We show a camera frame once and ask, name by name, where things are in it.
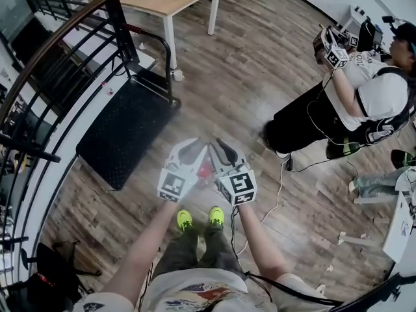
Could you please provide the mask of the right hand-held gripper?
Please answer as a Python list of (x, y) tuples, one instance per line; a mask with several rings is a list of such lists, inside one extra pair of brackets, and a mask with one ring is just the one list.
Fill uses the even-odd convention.
[(233, 148), (221, 138), (216, 139), (224, 152), (226, 159), (232, 167), (225, 173), (225, 164), (222, 162), (217, 148), (208, 144), (211, 163), (215, 172), (215, 184), (230, 206), (239, 206), (254, 201), (257, 195), (257, 183), (254, 171), (244, 163), (244, 153), (240, 148)]

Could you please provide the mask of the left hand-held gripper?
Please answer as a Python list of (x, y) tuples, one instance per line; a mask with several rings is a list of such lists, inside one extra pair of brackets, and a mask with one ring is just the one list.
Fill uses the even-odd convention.
[[(207, 153), (207, 144), (198, 141), (199, 138), (189, 138), (172, 148), (168, 160), (165, 161), (161, 170), (157, 186), (158, 197), (166, 201), (179, 203), (196, 184), (198, 170)], [(182, 154), (196, 146), (200, 147), (200, 152), (194, 162), (190, 165), (181, 164)]]

